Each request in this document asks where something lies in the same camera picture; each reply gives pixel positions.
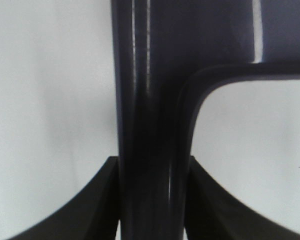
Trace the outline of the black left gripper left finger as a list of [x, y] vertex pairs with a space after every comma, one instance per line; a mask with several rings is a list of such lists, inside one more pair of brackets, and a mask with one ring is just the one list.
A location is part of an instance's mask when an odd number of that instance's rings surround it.
[[110, 156], [90, 182], [56, 212], [15, 240], [114, 240], [120, 219], [118, 158]]

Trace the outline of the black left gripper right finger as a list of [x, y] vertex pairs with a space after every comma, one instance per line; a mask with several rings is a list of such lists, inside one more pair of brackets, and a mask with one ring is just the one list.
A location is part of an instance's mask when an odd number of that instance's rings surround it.
[[184, 227], [189, 240], [300, 240], [220, 186], [192, 156]]

